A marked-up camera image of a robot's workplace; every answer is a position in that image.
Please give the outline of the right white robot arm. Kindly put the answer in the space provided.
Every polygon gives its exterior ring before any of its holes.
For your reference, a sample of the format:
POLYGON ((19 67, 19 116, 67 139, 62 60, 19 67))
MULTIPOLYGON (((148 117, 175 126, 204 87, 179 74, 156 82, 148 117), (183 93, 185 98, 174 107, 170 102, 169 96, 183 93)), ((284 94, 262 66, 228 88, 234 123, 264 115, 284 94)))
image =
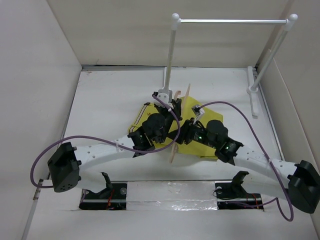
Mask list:
POLYGON ((168 137, 174 139, 176 134, 178 144, 200 143, 213 148, 214 155, 224 163, 281 180, 284 190, 280 193, 289 198, 294 207, 308 214, 315 212, 320 202, 320 175, 310 162, 267 159, 264 154, 230 138, 228 129, 219 120, 210 120, 206 127, 186 120, 180 130, 169 132, 168 137))

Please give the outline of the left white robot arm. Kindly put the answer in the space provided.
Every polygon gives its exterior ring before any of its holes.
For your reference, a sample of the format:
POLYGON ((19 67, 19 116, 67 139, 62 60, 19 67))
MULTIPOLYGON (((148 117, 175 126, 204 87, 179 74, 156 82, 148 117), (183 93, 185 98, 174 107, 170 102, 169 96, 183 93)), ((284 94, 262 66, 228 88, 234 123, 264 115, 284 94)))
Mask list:
POLYGON ((79 147, 72 145, 70 137, 64 140, 47 162, 53 190, 62 193, 79 187, 94 192, 100 198, 107 198, 112 191, 108 174, 103 171, 90 173, 89 169, 118 159, 157 153, 173 145, 178 133, 165 146, 156 146, 165 142, 172 123, 180 122, 182 101, 178 98, 163 105, 159 96, 155 101, 152 108, 156 112, 123 137, 113 141, 94 137, 98 144, 79 147))

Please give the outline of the yellow-green trousers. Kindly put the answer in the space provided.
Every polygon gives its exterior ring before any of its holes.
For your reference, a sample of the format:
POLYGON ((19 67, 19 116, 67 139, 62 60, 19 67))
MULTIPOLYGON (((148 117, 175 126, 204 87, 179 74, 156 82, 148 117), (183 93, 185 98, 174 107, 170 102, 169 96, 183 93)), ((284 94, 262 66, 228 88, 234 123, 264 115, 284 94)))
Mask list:
MULTIPOLYGON (((195 105, 199 105, 200 102, 194 99, 193 97, 188 97, 185 104, 185 111, 183 112, 182 121, 180 124, 183 124, 186 119, 190 119, 194 116, 191 107, 195 105)), ((156 111, 153 110, 153 103, 146 102, 142 105, 142 108, 137 114, 136 119, 128 128, 128 133, 131 134, 135 132, 139 127, 142 126, 142 123, 147 120, 147 118, 155 113, 156 111)), ((207 107, 203 109, 205 111, 204 116, 200 119, 200 122, 206 125, 210 120, 219 120, 223 121, 224 117, 222 114, 215 112, 207 107)), ((217 161, 218 158, 214 155, 215 149, 209 146, 204 146, 203 144, 197 143, 192 141, 188 145, 186 144, 178 144, 177 153, 183 155, 193 155, 199 158, 208 159, 212 161, 217 161)))

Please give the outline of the wooden clothes hanger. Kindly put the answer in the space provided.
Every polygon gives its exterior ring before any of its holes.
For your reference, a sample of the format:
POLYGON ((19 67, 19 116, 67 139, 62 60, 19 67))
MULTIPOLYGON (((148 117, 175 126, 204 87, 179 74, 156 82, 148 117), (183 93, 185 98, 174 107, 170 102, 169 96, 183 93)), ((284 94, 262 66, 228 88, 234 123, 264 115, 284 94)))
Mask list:
MULTIPOLYGON (((183 116, 183 114, 184 114, 184 108, 185 108, 186 101, 187 101, 187 98, 188 98, 189 93, 190 93, 190 88, 191 88, 191 84, 189 83, 188 87, 187 87, 187 90, 185 92, 185 95, 183 97, 183 100, 181 101, 181 116, 183 116)), ((180 90, 176 91, 176 93, 174 95, 174 100, 177 100, 180 95, 181 95, 181 91, 180 90)), ((175 155, 176 155, 177 152, 178 152, 178 144, 175 142, 172 145, 172 149, 171 149, 171 153, 170 153, 170 157, 169 157, 169 163, 170 164, 173 163, 175 155)))

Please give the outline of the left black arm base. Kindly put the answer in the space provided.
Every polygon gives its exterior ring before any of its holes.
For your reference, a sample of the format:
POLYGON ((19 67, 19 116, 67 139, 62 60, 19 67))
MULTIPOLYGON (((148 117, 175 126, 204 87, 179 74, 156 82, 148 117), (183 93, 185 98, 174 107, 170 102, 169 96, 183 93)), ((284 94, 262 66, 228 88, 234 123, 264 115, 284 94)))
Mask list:
POLYGON ((127 181, 111 181, 108 174, 102 172, 105 189, 98 193, 83 190, 79 208, 87 211, 124 211, 127 209, 127 181))

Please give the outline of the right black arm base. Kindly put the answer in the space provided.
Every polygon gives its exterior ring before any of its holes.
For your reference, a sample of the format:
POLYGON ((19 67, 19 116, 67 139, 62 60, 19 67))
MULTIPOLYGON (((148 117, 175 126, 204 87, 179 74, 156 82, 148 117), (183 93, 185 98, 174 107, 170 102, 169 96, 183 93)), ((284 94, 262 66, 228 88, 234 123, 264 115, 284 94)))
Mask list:
POLYGON ((239 171, 232 180, 221 180, 214 183, 212 193, 217 199, 218 210, 263 210, 259 193, 247 193, 242 187, 244 178, 249 173, 239 171))

